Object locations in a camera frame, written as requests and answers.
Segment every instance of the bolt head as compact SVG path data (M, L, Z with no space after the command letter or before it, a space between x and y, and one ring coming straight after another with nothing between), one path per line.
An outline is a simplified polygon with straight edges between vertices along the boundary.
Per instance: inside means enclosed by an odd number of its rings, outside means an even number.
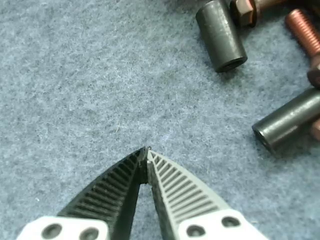
M232 0L230 14L239 27L254 27L257 23L257 10L255 0Z
M312 86L320 89L320 55L312 58L311 67L307 73L308 80Z
M311 127L311 135L318 141L320 141L320 119L313 123Z

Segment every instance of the blue-gray felt surface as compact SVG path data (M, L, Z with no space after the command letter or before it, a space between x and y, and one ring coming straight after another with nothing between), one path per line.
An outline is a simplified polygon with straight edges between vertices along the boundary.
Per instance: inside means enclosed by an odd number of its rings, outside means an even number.
M191 0L2 0L0 239L55 215L96 176L151 146L274 240L320 238L320 146L273 156L251 126L310 85L289 8L240 32L248 61L217 74ZM160 240L151 188L131 239Z

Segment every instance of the threaded shaft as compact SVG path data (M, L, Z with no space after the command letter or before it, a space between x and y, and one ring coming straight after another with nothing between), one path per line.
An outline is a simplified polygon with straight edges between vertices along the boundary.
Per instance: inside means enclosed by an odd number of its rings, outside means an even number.
M260 11L282 4L286 1L287 0L255 0L256 4L260 7Z
M319 33L300 9L290 12L285 23L311 58L320 53Z

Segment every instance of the copper bolt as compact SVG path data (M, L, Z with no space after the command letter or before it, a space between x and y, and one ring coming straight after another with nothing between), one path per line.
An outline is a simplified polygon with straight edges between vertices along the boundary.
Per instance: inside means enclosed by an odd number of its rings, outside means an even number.
M320 35L318 31L300 9L290 12L285 18L285 23L311 58L311 67L307 74L310 83L320 88Z
M232 0L230 14L237 26L255 27L262 11L288 0Z
M311 134L315 139L320 141L320 119L312 124Z

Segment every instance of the black metal cylinder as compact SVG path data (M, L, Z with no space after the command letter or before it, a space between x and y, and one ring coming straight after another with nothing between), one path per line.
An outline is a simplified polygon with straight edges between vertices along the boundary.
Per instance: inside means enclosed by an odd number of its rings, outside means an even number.
M206 3L195 18L217 73L234 69L248 59L225 0Z
M320 90L310 88L252 126L253 132L271 152L276 152L310 130L320 118Z

